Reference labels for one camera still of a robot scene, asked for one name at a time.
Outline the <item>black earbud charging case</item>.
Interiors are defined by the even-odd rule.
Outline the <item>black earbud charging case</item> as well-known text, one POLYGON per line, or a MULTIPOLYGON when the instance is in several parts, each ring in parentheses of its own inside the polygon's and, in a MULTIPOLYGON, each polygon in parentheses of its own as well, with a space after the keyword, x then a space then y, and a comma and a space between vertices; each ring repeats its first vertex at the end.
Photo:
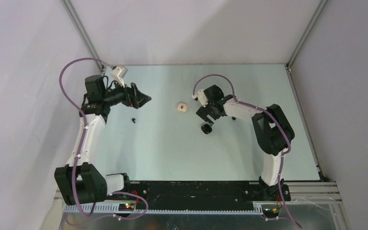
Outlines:
POLYGON ((210 134, 212 132, 212 126, 210 124, 203 124, 201 130, 204 134, 210 134))

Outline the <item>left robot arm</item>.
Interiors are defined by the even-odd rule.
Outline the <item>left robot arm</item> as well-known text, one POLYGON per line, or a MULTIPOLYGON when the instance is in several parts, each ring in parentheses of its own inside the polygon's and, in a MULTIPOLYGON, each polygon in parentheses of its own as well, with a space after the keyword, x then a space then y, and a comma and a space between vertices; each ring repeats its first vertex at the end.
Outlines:
POLYGON ((55 170, 54 178, 65 203, 69 206, 103 202, 112 195, 128 199, 132 186, 126 173, 105 176, 95 166, 97 146, 107 123, 111 106, 123 104, 139 109, 151 101, 135 83, 107 89, 100 75, 85 78, 86 93, 80 107, 80 129, 71 157, 55 170))

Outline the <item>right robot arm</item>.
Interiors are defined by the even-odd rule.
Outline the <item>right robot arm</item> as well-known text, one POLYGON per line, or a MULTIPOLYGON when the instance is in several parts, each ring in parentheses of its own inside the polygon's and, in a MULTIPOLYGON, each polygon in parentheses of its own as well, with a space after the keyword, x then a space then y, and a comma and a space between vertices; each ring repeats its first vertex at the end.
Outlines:
POLYGON ((196 115, 204 121, 201 126, 204 134, 211 133, 214 122, 225 116, 252 124, 258 146, 265 153, 259 177, 260 196, 284 201, 284 156, 290 152, 295 133, 281 107, 273 104, 261 108, 239 101, 232 94, 224 95, 217 85, 193 92, 192 98, 201 104, 196 115))

